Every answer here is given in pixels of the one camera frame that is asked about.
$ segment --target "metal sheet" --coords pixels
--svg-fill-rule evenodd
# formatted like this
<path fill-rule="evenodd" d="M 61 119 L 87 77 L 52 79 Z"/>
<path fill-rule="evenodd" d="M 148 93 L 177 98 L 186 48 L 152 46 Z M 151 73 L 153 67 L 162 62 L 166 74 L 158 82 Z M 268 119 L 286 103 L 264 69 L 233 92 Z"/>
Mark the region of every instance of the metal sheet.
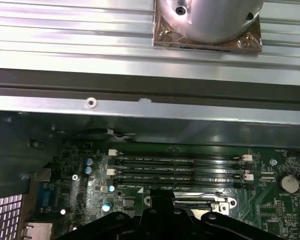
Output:
<path fill-rule="evenodd" d="M 32 112 L 25 119 L 33 124 L 44 122 L 55 138 L 107 128 L 134 133 L 138 142 L 300 148 L 300 111 L 106 100 L 89 109 L 79 99 L 10 96 L 0 96 L 0 110 Z M 87 137 L 102 140 L 105 136 Z M 23 142 L 18 142 L 18 149 L 24 149 Z"/>
<path fill-rule="evenodd" d="M 258 56 L 153 48 L 153 10 L 153 0 L 0 1 L 0 68 L 300 85 L 300 0 L 264 4 Z"/>
<path fill-rule="evenodd" d="M 300 111 L 154 103 L 148 99 L 99 100 L 96 107 L 89 108 L 82 99 L 0 96 L 0 111 L 300 125 Z"/>

